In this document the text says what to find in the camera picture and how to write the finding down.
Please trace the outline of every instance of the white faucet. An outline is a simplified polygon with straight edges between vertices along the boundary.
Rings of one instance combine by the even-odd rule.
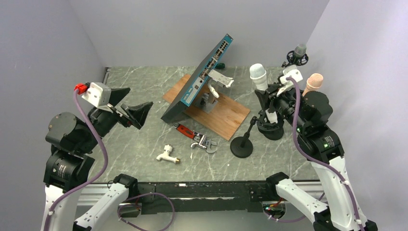
[[[180,163],[180,159],[169,156],[172,150],[173,150],[173,147],[170,144],[166,144],[165,145],[165,151],[162,154],[158,155],[156,157],[156,160],[164,159],[164,160],[167,160],[167,161],[171,161],[171,162],[173,162],[175,164]]]

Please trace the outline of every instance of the metal bracket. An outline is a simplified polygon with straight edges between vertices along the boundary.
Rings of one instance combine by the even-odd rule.
[[[227,77],[216,70],[211,70],[208,73],[208,77],[210,77],[208,80],[208,88],[210,89],[210,93],[203,94],[201,99],[194,103],[194,106],[201,108],[206,113],[210,113],[218,102],[216,100],[219,97],[217,92],[218,87],[230,88],[231,84],[234,82],[232,78]]]
[[[212,78],[220,87],[230,88],[231,84],[234,82],[233,78],[226,77],[225,75],[219,73],[216,70],[211,70],[208,76]]]
[[[203,110],[206,113],[210,113],[211,110],[216,106],[216,104],[218,103],[218,100],[215,100],[213,103],[210,103],[209,101],[209,97],[210,95],[208,93],[204,93],[201,96],[200,100],[197,100],[194,103],[194,106],[200,108],[201,110]]]

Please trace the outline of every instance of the marble surface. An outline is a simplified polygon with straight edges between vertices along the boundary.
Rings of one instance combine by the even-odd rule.
[[[230,142],[203,127],[185,114],[181,124],[206,134],[218,142],[218,150],[207,154],[200,148],[191,149],[191,139],[185,137],[171,124],[160,119],[169,103],[162,99],[184,74],[193,73],[195,67],[114,67],[107,79],[111,88],[130,87],[130,93],[121,103],[135,106],[153,101],[146,123],[141,130],[116,125],[103,138],[109,164],[97,182],[107,182],[120,173],[137,178],[139,181],[211,181],[211,180],[265,180],[266,177],[284,172],[294,180],[317,180],[310,163],[297,151],[292,141],[291,126],[285,123],[285,134],[279,141],[270,141],[252,129],[250,140],[254,145],[252,155],[246,159],[236,158],[230,151]],[[267,68],[268,81],[278,76],[280,68]],[[248,117],[232,137],[242,136],[249,127],[249,121],[256,116],[260,105],[255,96],[255,85],[249,78],[249,67],[227,67],[220,71],[235,82],[230,89],[220,92],[251,109]],[[173,146],[171,156],[181,160],[174,164],[165,160],[157,161],[166,144]],[[99,146],[91,154],[95,163],[90,176],[94,176],[103,166]]]

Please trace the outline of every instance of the black cable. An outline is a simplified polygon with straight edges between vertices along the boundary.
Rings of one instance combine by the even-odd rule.
[[[108,181],[107,183],[106,183],[106,185],[108,186],[108,189],[110,189],[111,187],[109,186],[109,182],[111,182],[112,181],[112,183],[114,182],[114,180],[110,180],[110,181]]]

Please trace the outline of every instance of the wooden stand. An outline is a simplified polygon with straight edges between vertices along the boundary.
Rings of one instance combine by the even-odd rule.
[[[184,75],[183,78],[163,95],[163,99],[169,103],[173,102],[189,78],[190,75]],[[195,97],[194,102],[200,100],[202,94],[209,92],[210,89],[204,84],[201,91]],[[195,107],[194,102],[184,113],[229,141],[248,116],[250,110],[221,93],[217,100],[218,103],[210,113],[206,113],[200,108]]]

